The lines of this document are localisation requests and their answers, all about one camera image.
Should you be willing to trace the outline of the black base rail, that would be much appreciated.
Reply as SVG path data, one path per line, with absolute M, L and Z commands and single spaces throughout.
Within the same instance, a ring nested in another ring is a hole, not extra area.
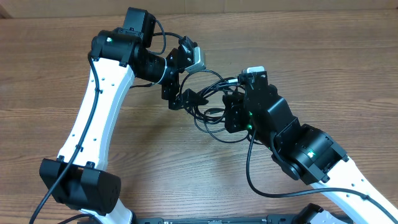
M 134 224 L 293 224 L 299 223 L 296 215 L 268 215 L 266 217 L 234 218 L 136 218 Z

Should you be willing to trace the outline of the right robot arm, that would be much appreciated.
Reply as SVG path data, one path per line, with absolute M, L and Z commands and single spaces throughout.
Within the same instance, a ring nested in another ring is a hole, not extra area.
M 355 223 L 397 223 L 393 206 L 361 173 L 354 160 L 327 133 L 300 124 L 272 85 L 245 86 L 223 97 L 225 127 L 230 133 L 247 130 L 252 142 L 271 150 L 272 160 L 309 190 L 272 194 L 257 189 L 246 167 L 253 192 L 268 198 L 323 194 Z

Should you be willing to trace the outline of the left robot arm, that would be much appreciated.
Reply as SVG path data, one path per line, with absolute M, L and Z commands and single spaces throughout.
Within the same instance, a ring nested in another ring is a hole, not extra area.
M 103 30 L 93 38 L 88 53 L 90 78 L 75 124 L 56 159 L 44 159 L 40 165 L 47 197 L 98 223 L 136 221 L 119 197 L 121 179 L 106 170 L 114 126 L 134 80 L 160 85 L 171 110 L 200 101 L 191 90 L 180 91 L 178 76 L 204 69 L 203 50 L 181 37 L 168 56 L 151 52 L 158 24 L 148 11 L 130 7 L 122 27 Z

